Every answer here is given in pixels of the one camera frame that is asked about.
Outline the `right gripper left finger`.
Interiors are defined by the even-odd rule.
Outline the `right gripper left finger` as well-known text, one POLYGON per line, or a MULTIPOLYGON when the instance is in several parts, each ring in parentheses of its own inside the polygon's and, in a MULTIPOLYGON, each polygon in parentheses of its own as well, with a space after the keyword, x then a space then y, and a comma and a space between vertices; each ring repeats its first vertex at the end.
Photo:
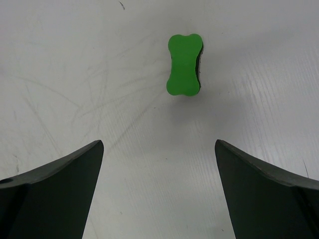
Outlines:
POLYGON ((96 140, 60 159, 0 182, 2 239, 80 239, 102 165, 96 140))

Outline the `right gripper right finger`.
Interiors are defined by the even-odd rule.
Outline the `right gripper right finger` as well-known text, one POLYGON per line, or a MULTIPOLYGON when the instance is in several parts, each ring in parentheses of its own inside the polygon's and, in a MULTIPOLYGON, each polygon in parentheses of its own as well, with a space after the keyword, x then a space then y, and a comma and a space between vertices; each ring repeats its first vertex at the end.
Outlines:
POLYGON ((317 239, 319 182, 217 140, 215 155, 238 239, 317 239))

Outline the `green whiteboard eraser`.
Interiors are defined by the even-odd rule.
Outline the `green whiteboard eraser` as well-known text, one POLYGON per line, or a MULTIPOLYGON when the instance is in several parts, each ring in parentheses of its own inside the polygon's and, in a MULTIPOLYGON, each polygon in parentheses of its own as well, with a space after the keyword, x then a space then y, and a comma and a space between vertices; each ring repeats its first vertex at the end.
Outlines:
POLYGON ((173 96, 195 96, 200 90, 199 63, 203 40, 198 34, 174 35, 168 41, 171 71, 166 83, 173 96))

